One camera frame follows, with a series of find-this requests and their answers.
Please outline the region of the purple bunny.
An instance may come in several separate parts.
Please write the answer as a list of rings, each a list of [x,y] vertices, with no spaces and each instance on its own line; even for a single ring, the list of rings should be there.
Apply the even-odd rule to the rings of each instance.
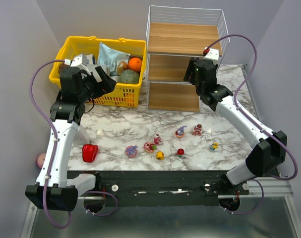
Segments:
[[[125,154],[129,157],[129,158],[134,158],[137,156],[138,154],[138,146],[135,145],[135,146],[127,146],[126,150],[125,150]]]
[[[184,137],[184,134],[185,134],[184,129],[185,129],[185,128],[187,128],[186,125],[184,125],[184,126],[178,128],[178,129],[175,131],[175,136],[176,136],[177,138],[182,138],[182,137]]]

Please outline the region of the red cherry toy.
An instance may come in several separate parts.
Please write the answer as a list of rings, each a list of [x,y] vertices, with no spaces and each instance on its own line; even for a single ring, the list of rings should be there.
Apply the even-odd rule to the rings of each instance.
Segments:
[[[184,150],[182,148],[177,150],[176,156],[181,158],[184,155]]]

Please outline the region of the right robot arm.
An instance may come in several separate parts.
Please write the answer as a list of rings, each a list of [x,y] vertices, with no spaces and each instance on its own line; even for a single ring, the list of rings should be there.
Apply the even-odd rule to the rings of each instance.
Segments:
[[[223,183],[237,185],[253,177],[261,177],[285,161],[287,136],[262,126],[241,106],[227,87],[217,83],[217,65],[210,59],[191,58],[184,81],[195,86],[203,104],[229,121],[252,148],[246,160],[227,171]]]

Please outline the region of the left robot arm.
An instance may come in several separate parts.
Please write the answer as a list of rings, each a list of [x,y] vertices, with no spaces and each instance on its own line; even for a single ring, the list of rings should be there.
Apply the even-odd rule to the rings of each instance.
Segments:
[[[71,212],[80,195],[95,188],[94,175],[80,174],[67,179],[67,164],[76,135],[89,141],[80,132],[85,103],[115,89],[116,81],[105,69],[97,66],[91,70],[71,66],[60,72],[61,89],[50,108],[50,141],[46,158],[34,185],[25,189],[26,197],[38,208]]]

